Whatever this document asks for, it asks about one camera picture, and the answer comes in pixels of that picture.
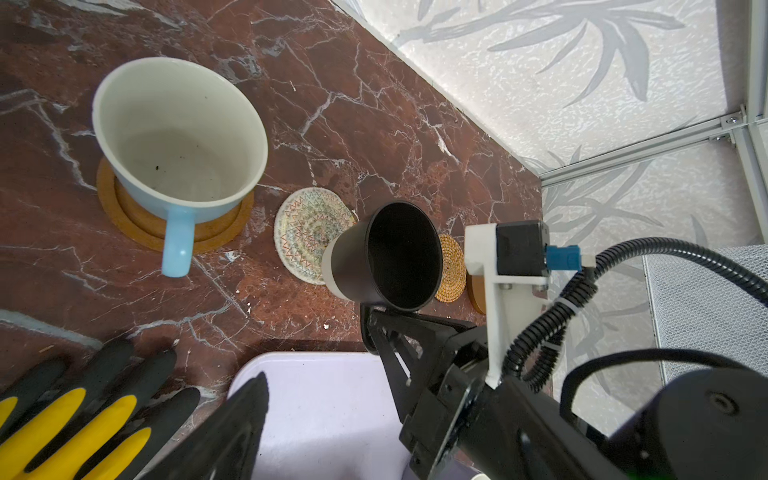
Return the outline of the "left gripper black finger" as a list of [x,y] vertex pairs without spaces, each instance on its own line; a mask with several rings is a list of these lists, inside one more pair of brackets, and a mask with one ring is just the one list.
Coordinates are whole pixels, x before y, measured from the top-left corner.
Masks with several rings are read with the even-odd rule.
[[241,386],[144,477],[250,479],[268,408],[268,381],[260,373]]

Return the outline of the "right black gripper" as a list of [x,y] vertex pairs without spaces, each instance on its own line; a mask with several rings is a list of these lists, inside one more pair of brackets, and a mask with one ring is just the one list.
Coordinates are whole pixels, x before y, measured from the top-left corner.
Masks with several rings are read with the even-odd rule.
[[384,366],[417,478],[438,478],[457,451],[491,479],[623,478],[553,399],[516,380],[486,385],[478,325],[362,304],[360,327]]

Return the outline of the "tan woven rattan coaster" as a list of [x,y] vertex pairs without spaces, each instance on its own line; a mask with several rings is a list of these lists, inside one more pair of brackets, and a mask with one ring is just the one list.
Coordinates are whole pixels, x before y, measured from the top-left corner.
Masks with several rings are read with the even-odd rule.
[[450,235],[440,234],[443,269],[435,298],[442,303],[456,301],[466,287],[464,254],[459,243]]

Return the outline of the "black mug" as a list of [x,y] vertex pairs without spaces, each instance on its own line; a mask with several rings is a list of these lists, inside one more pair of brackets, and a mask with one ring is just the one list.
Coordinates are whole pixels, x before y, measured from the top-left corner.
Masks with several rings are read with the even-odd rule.
[[361,305],[415,312],[440,286],[439,235],[424,211],[393,201],[334,238],[321,274],[335,296]]

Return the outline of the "brown wooden coaster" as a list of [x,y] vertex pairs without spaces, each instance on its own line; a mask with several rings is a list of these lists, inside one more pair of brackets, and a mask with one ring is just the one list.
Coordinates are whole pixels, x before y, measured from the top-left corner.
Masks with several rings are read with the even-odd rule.
[[468,298],[476,312],[481,315],[487,313],[484,277],[467,275]]
[[[154,251],[164,247],[166,221],[140,206],[120,184],[105,157],[97,171],[97,192],[102,208],[115,227],[131,240]],[[195,226],[193,253],[223,247],[244,229],[254,204],[254,193],[222,217]]]

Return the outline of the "white woven spiral coaster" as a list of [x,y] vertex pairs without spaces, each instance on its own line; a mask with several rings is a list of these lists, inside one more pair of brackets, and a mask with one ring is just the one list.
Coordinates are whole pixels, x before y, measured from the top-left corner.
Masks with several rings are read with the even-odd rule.
[[308,187],[280,206],[273,237],[285,268],[299,280],[324,285],[322,257],[332,240],[357,222],[356,215],[331,190]]

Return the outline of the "white mug blue outside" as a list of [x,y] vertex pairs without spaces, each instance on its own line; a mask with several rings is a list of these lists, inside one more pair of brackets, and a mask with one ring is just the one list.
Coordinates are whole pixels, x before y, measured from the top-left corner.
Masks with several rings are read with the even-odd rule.
[[119,66],[96,90],[92,124],[121,185],[166,222],[166,277],[188,274],[196,225],[241,203],[268,163],[266,129],[250,100],[190,61],[150,57]]

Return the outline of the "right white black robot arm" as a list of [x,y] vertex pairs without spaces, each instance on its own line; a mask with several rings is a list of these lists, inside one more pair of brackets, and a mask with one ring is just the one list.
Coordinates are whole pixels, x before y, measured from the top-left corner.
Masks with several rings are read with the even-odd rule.
[[[410,470],[435,479],[462,452],[492,479],[763,479],[767,380],[727,358],[646,349],[589,361],[559,399],[507,378],[486,384],[487,333],[467,322],[363,307],[361,332],[385,368]],[[594,373],[642,361],[691,363],[611,435],[573,411]]]

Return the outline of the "lavender plastic tray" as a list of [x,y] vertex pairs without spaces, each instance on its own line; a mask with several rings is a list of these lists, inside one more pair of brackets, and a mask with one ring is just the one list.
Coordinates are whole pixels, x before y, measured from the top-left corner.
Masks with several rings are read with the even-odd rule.
[[256,479],[412,479],[384,367],[359,352],[273,352],[234,377],[264,374],[268,413]]

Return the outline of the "yellow black work glove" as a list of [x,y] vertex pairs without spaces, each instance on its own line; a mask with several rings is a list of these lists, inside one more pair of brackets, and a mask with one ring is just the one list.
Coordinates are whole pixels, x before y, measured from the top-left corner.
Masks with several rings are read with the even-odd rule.
[[161,399],[177,355],[130,363],[133,344],[103,346],[69,380],[62,357],[28,370],[1,394],[4,479],[134,479],[197,409],[194,387]]

